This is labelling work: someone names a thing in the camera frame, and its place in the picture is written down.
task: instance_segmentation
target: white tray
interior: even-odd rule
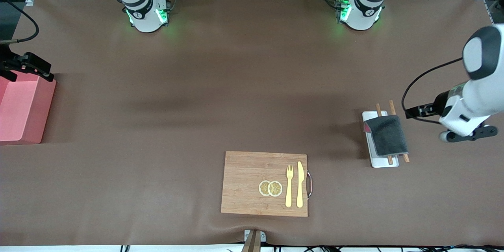
[[[387,116],[388,113],[385,110],[382,110],[382,116]],[[374,119],[378,117],[378,112],[376,111],[365,111],[362,112],[362,120],[366,121],[369,119]],[[369,149],[369,159],[371,160],[371,166],[374,168],[381,167],[397,167],[399,166],[399,161],[397,159],[397,155],[392,155],[392,164],[389,164],[389,159],[387,156],[379,156],[376,153],[376,149],[374,148],[374,142],[371,136],[371,133],[366,132],[367,139],[367,148]]]

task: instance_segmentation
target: gray towel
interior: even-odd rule
[[[397,115],[376,117],[365,121],[374,147],[379,156],[390,156],[408,153],[401,121]]]

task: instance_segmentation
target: pink container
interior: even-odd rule
[[[15,73],[16,82],[0,77],[0,145],[39,144],[56,81]]]

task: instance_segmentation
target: lemon slice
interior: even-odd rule
[[[282,193],[282,184],[278,181],[270,182],[270,185],[268,185],[268,193],[270,193],[272,197],[280,196]]]
[[[268,180],[263,180],[261,183],[259,183],[259,193],[263,196],[270,196],[270,193],[268,192],[268,187],[270,186],[270,182]]]

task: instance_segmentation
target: metal handle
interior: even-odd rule
[[[313,178],[311,178],[311,174],[308,170],[306,170],[306,175],[310,178],[310,193],[308,193],[307,200],[310,200],[311,193],[313,193]]]

